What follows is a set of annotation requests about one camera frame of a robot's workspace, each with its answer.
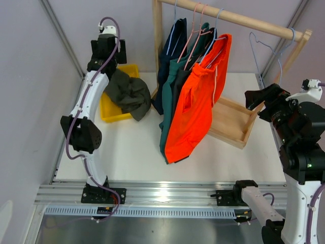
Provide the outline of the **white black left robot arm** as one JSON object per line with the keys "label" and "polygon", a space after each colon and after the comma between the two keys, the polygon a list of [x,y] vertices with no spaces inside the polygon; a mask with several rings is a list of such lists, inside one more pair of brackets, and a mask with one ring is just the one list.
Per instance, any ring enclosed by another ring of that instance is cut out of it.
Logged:
{"label": "white black left robot arm", "polygon": [[81,202],[91,204],[125,203],[126,189],[111,188],[100,160],[102,133],[94,119],[101,96],[118,63],[126,62],[125,41],[114,34],[100,34],[91,41],[92,56],[78,101],[60,125],[66,137],[69,159],[80,158],[87,174]]}

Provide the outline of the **orange mesh shorts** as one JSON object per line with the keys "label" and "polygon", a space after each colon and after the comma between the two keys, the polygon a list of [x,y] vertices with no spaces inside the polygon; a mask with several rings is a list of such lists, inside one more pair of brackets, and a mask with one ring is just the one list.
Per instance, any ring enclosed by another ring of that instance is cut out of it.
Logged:
{"label": "orange mesh shorts", "polygon": [[207,135],[212,108],[225,86],[231,45],[232,35],[220,35],[183,85],[165,145],[169,164],[190,156]]}

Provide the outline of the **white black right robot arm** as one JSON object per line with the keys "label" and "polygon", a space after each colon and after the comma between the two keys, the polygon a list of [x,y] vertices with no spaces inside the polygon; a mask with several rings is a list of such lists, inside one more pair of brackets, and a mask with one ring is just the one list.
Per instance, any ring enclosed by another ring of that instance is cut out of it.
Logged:
{"label": "white black right robot arm", "polygon": [[324,151],[318,144],[324,132],[324,109],[318,105],[323,84],[303,81],[290,94],[278,84],[245,93],[246,108],[264,109],[260,119],[270,122],[282,145],[279,157],[287,186],[286,214],[280,215],[253,180],[238,180],[231,190],[217,190],[218,206],[244,206],[262,226],[264,243],[317,243],[317,222],[324,191]]}

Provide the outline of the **olive green shorts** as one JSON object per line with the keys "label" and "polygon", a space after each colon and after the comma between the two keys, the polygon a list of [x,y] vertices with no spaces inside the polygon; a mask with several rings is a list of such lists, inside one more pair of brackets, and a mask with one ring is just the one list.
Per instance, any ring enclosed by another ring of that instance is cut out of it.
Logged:
{"label": "olive green shorts", "polygon": [[141,78],[130,77],[120,69],[113,73],[104,93],[122,113],[130,113],[136,121],[142,120],[151,107],[147,84]]}

